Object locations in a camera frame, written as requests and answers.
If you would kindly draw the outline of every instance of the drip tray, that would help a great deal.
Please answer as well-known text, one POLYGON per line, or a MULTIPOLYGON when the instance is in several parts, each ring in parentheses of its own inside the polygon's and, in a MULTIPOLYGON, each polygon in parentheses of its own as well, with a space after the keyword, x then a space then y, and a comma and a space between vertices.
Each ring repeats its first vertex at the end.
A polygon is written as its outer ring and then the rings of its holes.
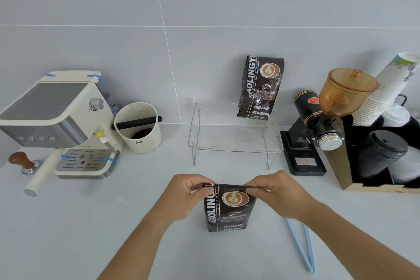
POLYGON ((96 172, 105 167, 111 152, 110 149, 69 149, 55 169, 60 172, 96 172))

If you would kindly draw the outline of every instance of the human hand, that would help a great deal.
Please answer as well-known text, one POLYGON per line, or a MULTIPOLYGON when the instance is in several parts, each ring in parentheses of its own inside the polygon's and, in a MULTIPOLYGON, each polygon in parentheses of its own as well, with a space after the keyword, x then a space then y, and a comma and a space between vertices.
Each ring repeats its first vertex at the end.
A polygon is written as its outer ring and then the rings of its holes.
POLYGON ((214 183, 202 175, 175 175, 148 215, 157 217, 167 226, 186 218, 200 201, 214 192, 213 187, 202 187, 204 182, 214 183))
POLYGON ((274 174, 261 175, 250 180, 246 192, 268 204, 285 218, 302 221, 317 201, 288 172, 280 170, 274 174))

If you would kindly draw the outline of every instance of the clear acrylic rack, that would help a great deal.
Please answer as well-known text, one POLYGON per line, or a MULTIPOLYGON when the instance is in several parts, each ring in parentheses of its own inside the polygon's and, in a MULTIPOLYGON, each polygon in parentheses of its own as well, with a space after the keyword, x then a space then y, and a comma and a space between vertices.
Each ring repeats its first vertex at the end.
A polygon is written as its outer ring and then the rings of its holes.
POLYGON ((267 121, 238 118, 243 125, 208 124, 205 110, 195 103, 188 147, 195 165, 197 150, 264 153, 267 169, 283 151, 280 129, 272 114, 267 121))

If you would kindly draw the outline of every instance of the espresso machine knob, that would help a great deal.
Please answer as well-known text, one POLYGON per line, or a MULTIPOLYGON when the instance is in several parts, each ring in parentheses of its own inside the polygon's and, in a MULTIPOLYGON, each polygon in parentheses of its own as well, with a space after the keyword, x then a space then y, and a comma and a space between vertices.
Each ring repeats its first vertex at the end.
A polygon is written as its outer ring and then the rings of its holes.
POLYGON ((22 166, 21 172, 26 175, 33 175, 41 166, 41 161, 30 161, 26 153, 16 152, 9 156, 9 163, 22 166))
POLYGON ((319 137, 317 143, 321 150, 332 151, 339 148, 343 142, 337 133, 328 133, 319 137))
POLYGON ((105 106, 105 103, 101 98, 92 98, 89 101, 89 107, 92 111, 102 110, 105 106))

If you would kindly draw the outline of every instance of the gold stripe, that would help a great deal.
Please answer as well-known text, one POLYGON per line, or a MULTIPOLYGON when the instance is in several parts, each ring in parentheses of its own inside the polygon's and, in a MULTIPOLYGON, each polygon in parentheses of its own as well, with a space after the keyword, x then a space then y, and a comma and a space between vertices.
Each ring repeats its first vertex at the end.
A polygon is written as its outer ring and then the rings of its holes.
POLYGON ((309 93, 309 92, 316 93, 315 91, 312 91, 312 90, 302 91, 301 93, 299 93, 297 96, 294 97, 293 102, 296 102, 297 98, 300 97, 302 94, 309 93))
POLYGON ((313 116, 315 116, 315 115, 318 115, 318 114, 321 114, 321 113, 322 113, 322 111, 312 113, 310 116, 308 116, 307 118, 305 118, 305 121, 304 121, 303 123, 306 125, 306 122, 307 122, 307 121, 308 121, 311 117, 313 117, 313 116))

